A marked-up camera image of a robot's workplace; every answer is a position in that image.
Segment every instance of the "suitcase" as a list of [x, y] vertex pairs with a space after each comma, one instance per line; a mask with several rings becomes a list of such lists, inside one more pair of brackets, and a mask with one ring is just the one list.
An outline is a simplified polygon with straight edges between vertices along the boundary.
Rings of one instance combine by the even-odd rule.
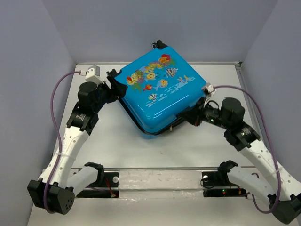
[[107, 72], [108, 77], [127, 85], [119, 101], [145, 138], [181, 124], [184, 120], [178, 113], [205, 96], [201, 88], [206, 84], [170, 46], [157, 41], [152, 48], [119, 73]]

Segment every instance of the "robotic hand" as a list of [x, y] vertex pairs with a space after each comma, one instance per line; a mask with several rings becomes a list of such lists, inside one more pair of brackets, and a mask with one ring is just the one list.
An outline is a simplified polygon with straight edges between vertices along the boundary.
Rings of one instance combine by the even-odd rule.
[[[273, 156], [264, 142], [258, 133], [243, 121], [245, 109], [237, 99], [225, 98], [219, 109], [216, 102], [209, 100], [215, 92], [213, 86], [208, 83], [203, 87], [203, 91], [206, 97], [200, 98], [194, 107], [184, 110], [178, 116], [194, 126], [199, 126], [205, 121], [226, 129], [224, 137], [228, 143], [245, 156], [268, 183], [254, 177], [231, 160], [220, 164], [218, 178], [248, 190], [269, 207], [269, 211], [260, 210], [262, 213], [271, 212], [279, 221], [289, 224], [301, 212], [301, 183], [278, 162], [278, 169], [275, 169]], [[212, 107], [211, 102], [215, 103], [217, 108]]]
[[115, 70], [108, 73], [110, 89], [105, 82], [100, 80], [99, 67], [92, 66], [87, 71], [87, 82], [79, 87], [78, 102], [67, 122], [61, 153], [57, 149], [39, 179], [31, 180], [27, 186], [36, 207], [46, 209], [43, 196], [45, 186], [48, 186], [46, 193], [48, 212], [67, 214], [79, 192], [92, 183], [102, 182], [103, 166], [92, 162], [85, 164], [83, 169], [72, 177], [68, 178], [68, 175], [79, 150], [98, 121], [98, 112], [105, 103], [114, 102], [126, 93], [127, 86], [117, 82], [114, 79], [116, 75], [118, 74]]

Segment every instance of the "red fish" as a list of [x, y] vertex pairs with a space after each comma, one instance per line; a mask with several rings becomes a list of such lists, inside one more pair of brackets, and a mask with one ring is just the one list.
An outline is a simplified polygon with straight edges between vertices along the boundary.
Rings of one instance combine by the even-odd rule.
[[143, 91], [151, 90], [151, 89], [152, 89], [152, 85], [146, 85], [145, 88], [143, 88]]

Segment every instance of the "purple hose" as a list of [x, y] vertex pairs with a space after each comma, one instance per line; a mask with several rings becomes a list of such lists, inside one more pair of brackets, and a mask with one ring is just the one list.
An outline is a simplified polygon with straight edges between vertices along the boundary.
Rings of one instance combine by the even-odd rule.
[[268, 210], [268, 211], [263, 211], [263, 210], [261, 210], [261, 209], [258, 207], [257, 203], [256, 203], [256, 200], [255, 200], [254, 195], [252, 195], [252, 198], [253, 198], [255, 207], [256, 207], [256, 209], [257, 209], [259, 212], [265, 213], [265, 214], [271, 213], [271, 212], [277, 207], [277, 205], [278, 205], [278, 203], [279, 203], [279, 198], [280, 198], [280, 193], [281, 193], [281, 177], [280, 177], [280, 172], [279, 172], [279, 167], [278, 167], [277, 159], [276, 159], [276, 157], [275, 157], [274, 148], [273, 148], [273, 145], [272, 145], [272, 143], [271, 143], [271, 141], [270, 141], [269, 133], [268, 133], [267, 127], [266, 127], [266, 125], [265, 125], [265, 120], [264, 120], [264, 118], [263, 118], [263, 115], [262, 115], [262, 113], [261, 113], [261, 110], [260, 110], [260, 108], [259, 108], [257, 102], [255, 101], [255, 99], [251, 96], [251, 94], [249, 94], [247, 91], [245, 91], [244, 89], [242, 89], [242, 88], [240, 88], [240, 87], [230, 86], [230, 85], [221, 85], [221, 86], [214, 86], [214, 88], [215, 88], [215, 89], [218, 89], [218, 88], [232, 88], [232, 89], [238, 89], [238, 90], [244, 92], [245, 94], [247, 94], [247, 95], [250, 97], [250, 99], [253, 101], [253, 103], [255, 104], [255, 106], [256, 106], [256, 108], [257, 108], [257, 110], [258, 110], [258, 112], [259, 112], [259, 115], [260, 115], [261, 120], [262, 120], [262, 124], [263, 124], [264, 131], [265, 131], [265, 133], [266, 133], [266, 135], [267, 135], [267, 140], [268, 140], [268, 144], [269, 144], [269, 146], [270, 146], [270, 152], [271, 152], [271, 155], [272, 155], [272, 158], [273, 158], [273, 162], [274, 162], [274, 165], [275, 165], [275, 170], [276, 170], [276, 175], [277, 175], [277, 181], [278, 181], [278, 184], [277, 184], [278, 188], [277, 188], [277, 195], [276, 195], [275, 203], [273, 204], [272, 208], [271, 208], [270, 210]]
[[[58, 152], [59, 153], [62, 153], [62, 138], [61, 138], [61, 135], [60, 135], [60, 130], [58, 128], [58, 125], [56, 123], [56, 120], [55, 120], [55, 114], [53, 112], [53, 99], [55, 97], [55, 92], [56, 92], [56, 89], [58, 87], [58, 85], [61, 83], [61, 81], [66, 78], [68, 75], [72, 75], [72, 74], [76, 74], [76, 73], [80, 73], [80, 72], [70, 72], [70, 73], [67, 73], [66, 75], [64, 75], [58, 82], [57, 84], [55, 85], [53, 91], [52, 91], [52, 94], [51, 94], [51, 100], [50, 100], [50, 112], [51, 112], [51, 118], [52, 118], [52, 122], [53, 122], [53, 125], [55, 126], [55, 131], [56, 131], [56, 135], [57, 135], [57, 139], [58, 139], [58, 144], [59, 144], [59, 149], [58, 149]], [[48, 212], [48, 213], [54, 213], [52, 212], [49, 207], [48, 207], [48, 204], [47, 204], [47, 192], [48, 192], [48, 186], [49, 186], [49, 183], [51, 181], [51, 178], [53, 176], [53, 174], [55, 173], [55, 170], [58, 166], [58, 163], [60, 161], [60, 158], [61, 156], [58, 155], [57, 156], [57, 159], [55, 161], [55, 164], [49, 174], [49, 177], [47, 179], [47, 182], [45, 184], [45, 188], [44, 188], [44, 194], [43, 194], [43, 203], [44, 203], [44, 208], [45, 210]]]

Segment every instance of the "purple cable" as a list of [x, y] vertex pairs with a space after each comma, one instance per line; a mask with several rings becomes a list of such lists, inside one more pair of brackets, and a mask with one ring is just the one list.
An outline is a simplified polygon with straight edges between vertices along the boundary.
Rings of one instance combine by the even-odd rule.
[[[57, 89], [58, 85], [61, 83], [61, 81], [62, 81], [64, 78], [66, 78], [68, 75], [72, 75], [72, 74], [76, 74], [76, 73], [80, 73], [80, 71], [79, 71], [79, 72], [70, 72], [70, 73], [67, 73], [66, 75], [64, 75], [64, 76], [57, 82], [57, 84], [55, 85], [55, 87], [54, 87], [54, 89], [53, 89], [53, 91], [52, 91], [52, 94], [51, 94], [51, 100], [50, 100], [50, 112], [51, 112], [52, 122], [53, 122], [53, 125], [55, 126], [55, 131], [56, 131], [56, 135], [57, 135], [57, 139], [58, 139], [58, 145], [59, 145], [58, 152], [59, 152], [59, 153], [62, 153], [62, 138], [61, 138], [61, 135], [60, 135], [60, 130], [59, 130], [58, 125], [57, 125], [56, 120], [55, 120], [55, 114], [54, 114], [54, 112], [53, 112], [53, 99], [54, 99], [54, 97], [55, 97], [56, 89]], [[54, 212], [52, 212], [52, 211], [49, 209], [49, 207], [48, 207], [48, 204], [47, 204], [47, 192], [48, 192], [48, 186], [49, 186], [49, 183], [50, 183], [50, 181], [51, 181], [51, 178], [52, 178], [53, 174], [55, 173], [55, 170], [56, 170], [56, 168], [57, 168], [57, 166], [58, 166], [58, 163], [59, 163], [59, 161], [60, 161], [60, 158], [61, 158], [61, 156], [58, 155], [58, 157], [57, 157], [57, 159], [56, 159], [56, 161], [55, 161], [55, 164], [54, 164], [54, 166], [53, 166], [53, 168], [52, 168], [52, 170], [51, 170], [51, 172], [50, 172], [50, 174], [49, 174], [49, 177], [48, 177], [48, 179], [47, 179], [47, 182], [46, 182], [46, 184], [45, 184], [45, 188], [44, 188], [43, 203], [44, 203], [44, 208], [45, 208], [45, 210], [46, 210], [48, 213], [54, 213]]]
[[260, 110], [260, 108], [259, 108], [259, 105], [258, 105], [257, 102], [255, 101], [255, 99], [251, 96], [251, 94], [249, 94], [247, 91], [245, 91], [244, 89], [242, 89], [242, 88], [240, 88], [240, 87], [230, 86], [230, 85], [221, 85], [221, 86], [214, 86], [214, 88], [215, 88], [215, 89], [218, 89], [218, 88], [232, 88], [232, 89], [238, 89], [238, 90], [244, 92], [245, 94], [247, 94], [247, 95], [250, 97], [250, 99], [253, 101], [253, 103], [255, 104], [255, 106], [256, 106], [256, 108], [257, 108], [257, 110], [258, 110], [258, 112], [259, 112], [259, 115], [260, 115], [261, 120], [262, 120], [262, 124], [263, 124], [264, 131], [265, 131], [265, 133], [266, 133], [266, 135], [267, 135], [268, 144], [269, 144], [269, 146], [270, 146], [270, 153], [271, 153], [271, 155], [272, 155], [272, 159], [273, 159], [273, 162], [274, 162], [274, 165], [275, 165], [275, 170], [276, 170], [276, 175], [277, 175], [277, 181], [278, 181], [278, 183], [277, 183], [277, 195], [276, 195], [276, 200], [275, 200], [275, 203], [273, 204], [273, 206], [272, 206], [272, 208], [271, 208], [270, 210], [268, 210], [268, 211], [263, 211], [263, 210], [261, 210], [261, 209], [258, 207], [257, 203], [256, 203], [256, 200], [255, 200], [254, 195], [252, 195], [252, 198], [253, 198], [253, 201], [254, 201], [254, 205], [255, 205], [256, 209], [257, 209], [259, 212], [265, 213], [265, 214], [271, 213], [271, 212], [277, 207], [277, 205], [278, 205], [278, 203], [279, 203], [279, 198], [280, 198], [280, 193], [281, 193], [281, 177], [280, 177], [280, 172], [279, 172], [279, 167], [278, 167], [277, 159], [276, 159], [276, 157], [275, 157], [274, 148], [273, 148], [273, 145], [272, 145], [272, 143], [271, 143], [271, 141], [270, 141], [269, 133], [268, 133], [267, 127], [266, 127], [266, 125], [265, 125], [265, 120], [264, 120], [264, 118], [263, 118], [263, 115], [262, 115], [262, 113], [261, 113], [261, 110]]

